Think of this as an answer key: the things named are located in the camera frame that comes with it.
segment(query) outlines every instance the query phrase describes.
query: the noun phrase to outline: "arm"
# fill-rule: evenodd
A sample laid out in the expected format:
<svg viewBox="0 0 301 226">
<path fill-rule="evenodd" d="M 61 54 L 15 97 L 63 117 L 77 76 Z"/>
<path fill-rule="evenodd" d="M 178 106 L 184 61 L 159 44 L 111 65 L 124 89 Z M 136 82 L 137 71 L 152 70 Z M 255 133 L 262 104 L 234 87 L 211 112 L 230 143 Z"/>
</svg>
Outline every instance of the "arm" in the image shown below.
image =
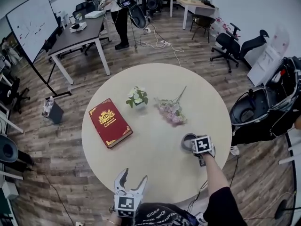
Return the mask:
<svg viewBox="0 0 301 226">
<path fill-rule="evenodd" d="M 202 157 L 206 162 L 209 196 L 223 187 L 229 187 L 229 183 L 225 175 L 217 165 L 213 156 L 209 153 L 205 153 L 202 154 Z"/>
<path fill-rule="evenodd" d="M 113 0 L 106 0 L 98 6 L 99 10 L 102 10 L 104 7 L 108 6 Z"/>
<path fill-rule="evenodd" d="M 295 128 L 301 130 L 301 116 L 299 116 L 295 121 Z"/>
<path fill-rule="evenodd" d="M 118 217 L 117 213 L 113 212 L 106 226 L 121 226 L 122 218 Z"/>
</svg>

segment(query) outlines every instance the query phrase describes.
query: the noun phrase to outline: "small vase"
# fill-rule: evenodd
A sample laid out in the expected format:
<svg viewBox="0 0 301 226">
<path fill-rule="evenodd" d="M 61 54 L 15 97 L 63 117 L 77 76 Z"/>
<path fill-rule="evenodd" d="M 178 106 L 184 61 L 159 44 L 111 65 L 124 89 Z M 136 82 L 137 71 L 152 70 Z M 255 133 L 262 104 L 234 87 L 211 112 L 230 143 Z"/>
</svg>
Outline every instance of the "small vase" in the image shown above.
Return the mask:
<svg viewBox="0 0 301 226">
<path fill-rule="evenodd" d="M 143 101 L 143 102 L 141 102 L 140 104 L 135 104 L 135 109 L 136 110 L 143 110 L 145 108 L 145 102 Z"/>
</svg>

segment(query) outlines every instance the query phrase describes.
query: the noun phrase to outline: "whiteboard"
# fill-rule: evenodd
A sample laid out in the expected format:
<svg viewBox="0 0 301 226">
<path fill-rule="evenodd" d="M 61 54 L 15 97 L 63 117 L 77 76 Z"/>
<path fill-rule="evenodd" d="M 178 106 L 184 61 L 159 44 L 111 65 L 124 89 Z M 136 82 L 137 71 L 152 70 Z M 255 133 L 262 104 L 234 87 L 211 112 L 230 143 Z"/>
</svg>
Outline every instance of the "whiteboard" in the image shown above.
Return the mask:
<svg viewBox="0 0 301 226">
<path fill-rule="evenodd" d="M 32 63 L 58 27 L 49 0 L 28 0 L 10 11 L 6 18 Z"/>
</svg>

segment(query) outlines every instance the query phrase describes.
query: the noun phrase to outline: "trash bin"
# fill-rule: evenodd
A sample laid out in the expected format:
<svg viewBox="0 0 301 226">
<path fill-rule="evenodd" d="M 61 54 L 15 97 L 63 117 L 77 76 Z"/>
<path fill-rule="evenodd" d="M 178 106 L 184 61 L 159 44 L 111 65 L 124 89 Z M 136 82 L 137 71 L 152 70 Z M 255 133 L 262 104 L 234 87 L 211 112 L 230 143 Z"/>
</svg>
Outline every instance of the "trash bin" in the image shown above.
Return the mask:
<svg viewBox="0 0 301 226">
<path fill-rule="evenodd" d="M 61 107 L 58 106 L 58 104 L 54 101 L 53 106 L 50 110 L 48 118 L 53 121 L 54 124 L 59 124 L 62 120 L 64 111 L 61 109 Z"/>
<path fill-rule="evenodd" d="M 52 120 L 54 124 L 59 124 L 62 120 L 63 113 L 64 111 L 61 109 L 61 107 L 59 107 L 59 105 L 53 100 L 53 105 L 50 109 L 50 112 L 46 113 L 44 108 L 42 115 Z"/>
</svg>

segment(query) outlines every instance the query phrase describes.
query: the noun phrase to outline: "red book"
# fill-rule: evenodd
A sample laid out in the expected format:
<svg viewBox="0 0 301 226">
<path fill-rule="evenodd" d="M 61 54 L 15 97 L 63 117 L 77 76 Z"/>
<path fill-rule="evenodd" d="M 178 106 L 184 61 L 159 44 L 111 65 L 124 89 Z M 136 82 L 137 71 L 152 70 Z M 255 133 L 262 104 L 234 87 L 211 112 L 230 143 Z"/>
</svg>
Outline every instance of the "red book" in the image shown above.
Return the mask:
<svg viewBox="0 0 301 226">
<path fill-rule="evenodd" d="M 108 148 L 112 148 L 133 133 L 111 99 L 106 99 L 89 111 L 92 122 Z"/>
</svg>

